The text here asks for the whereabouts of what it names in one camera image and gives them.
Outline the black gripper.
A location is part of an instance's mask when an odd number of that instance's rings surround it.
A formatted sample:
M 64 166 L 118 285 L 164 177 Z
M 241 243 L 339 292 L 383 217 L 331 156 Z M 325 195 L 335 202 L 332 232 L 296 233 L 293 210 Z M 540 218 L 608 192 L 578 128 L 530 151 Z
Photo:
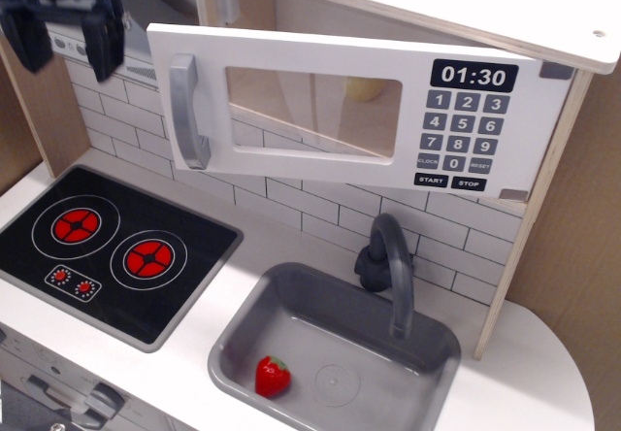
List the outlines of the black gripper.
M 78 8 L 62 10 L 59 0 L 1 0 L 1 28 L 22 66 L 37 73 L 52 59 L 44 22 L 35 14 L 65 17 Z M 99 83 L 106 81 L 124 61 L 125 23 L 122 0 L 94 0 L 82 19 L 88 62 Z

